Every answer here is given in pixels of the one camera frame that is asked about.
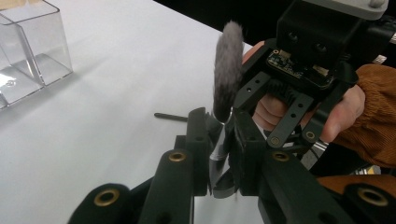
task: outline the white table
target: white table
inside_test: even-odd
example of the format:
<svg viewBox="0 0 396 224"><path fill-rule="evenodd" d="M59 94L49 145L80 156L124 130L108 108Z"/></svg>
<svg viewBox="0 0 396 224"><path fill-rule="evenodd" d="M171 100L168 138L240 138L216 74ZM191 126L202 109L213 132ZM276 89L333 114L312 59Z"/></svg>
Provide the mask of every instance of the white table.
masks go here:
<svg viewBox="0 0 396 224"><path fill-rule="evenodd" d="M152 177L187 116L212 107L220 32L149 0L49 0L74 74L0 111L0 223L67 223L105 183ZM257 198L196 198L195 223L262 223Z"/></svg>

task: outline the brown knit sweater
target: brown knit sweater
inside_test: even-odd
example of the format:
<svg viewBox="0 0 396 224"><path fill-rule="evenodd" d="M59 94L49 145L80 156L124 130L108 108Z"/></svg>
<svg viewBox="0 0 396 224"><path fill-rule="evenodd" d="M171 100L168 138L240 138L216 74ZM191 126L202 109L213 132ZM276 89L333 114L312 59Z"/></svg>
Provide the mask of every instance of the brown knit sweater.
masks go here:
<svg viewBox="0 0 396 224"><path fill-rule="evenodd" d="M396 69L367 64L357 73L366 95L364 112L334 143L357 151L371 164L396 167Z"/></svg>

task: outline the gray fur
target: gray fur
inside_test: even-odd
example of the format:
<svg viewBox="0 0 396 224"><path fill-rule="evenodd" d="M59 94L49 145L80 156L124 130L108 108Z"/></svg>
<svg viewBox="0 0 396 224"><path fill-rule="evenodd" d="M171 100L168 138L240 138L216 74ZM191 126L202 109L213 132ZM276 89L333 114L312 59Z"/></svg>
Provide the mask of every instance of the gray fur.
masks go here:
<svg viewBox="0 0 396 224"><path fill-rule="evenodd" d="M241 26L228 22L219 38L215 60L214 113L223 122L230 115L242 79L243 49Z"/></svg>

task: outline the clear plastic container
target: clear plastic container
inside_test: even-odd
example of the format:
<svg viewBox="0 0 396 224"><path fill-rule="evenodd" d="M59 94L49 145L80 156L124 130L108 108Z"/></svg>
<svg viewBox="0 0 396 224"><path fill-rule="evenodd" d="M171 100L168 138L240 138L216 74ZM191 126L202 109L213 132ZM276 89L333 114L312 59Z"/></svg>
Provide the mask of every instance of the clear plastic container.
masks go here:
<svg viewBox="0 0 396 224"><path fill-rule="evenodd" d="M72 72L60 10L42 0L1 0L0 108Z"/></svg>

